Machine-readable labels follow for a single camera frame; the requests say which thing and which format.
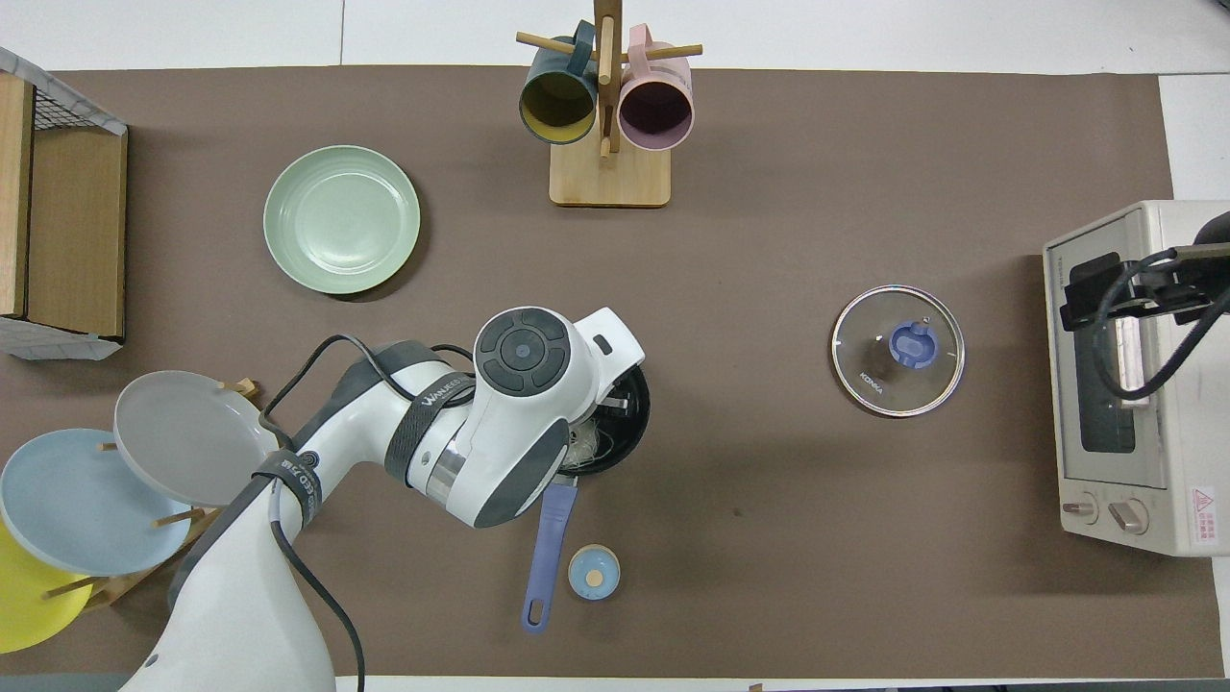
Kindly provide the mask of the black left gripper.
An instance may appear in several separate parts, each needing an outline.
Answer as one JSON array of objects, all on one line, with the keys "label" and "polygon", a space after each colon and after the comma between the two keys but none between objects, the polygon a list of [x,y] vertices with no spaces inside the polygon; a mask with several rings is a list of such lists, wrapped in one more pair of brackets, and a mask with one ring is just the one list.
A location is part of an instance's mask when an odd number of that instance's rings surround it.
[{"label": "black left gripper", "polygon": [[598,413],[632,419],[645,412],[645,377],[641,368],[629,368],[598,403]]}]

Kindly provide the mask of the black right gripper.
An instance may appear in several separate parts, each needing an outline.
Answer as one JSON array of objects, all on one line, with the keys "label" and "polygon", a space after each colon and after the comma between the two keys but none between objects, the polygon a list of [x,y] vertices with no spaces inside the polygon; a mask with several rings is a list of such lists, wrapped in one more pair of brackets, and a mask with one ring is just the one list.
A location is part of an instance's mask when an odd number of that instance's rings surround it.
[{"label": "black right gripper", "polygon": [[1093,324],[1106,295],[1109,320],[1171,315],[1181,327],[1193,323],[1228,289],[1228,256],[1226,245],[1187,245],[1141,261],[1121,261],[1116,253],[1086,261],[1073,268],[1064,288],[1063,328]]}]

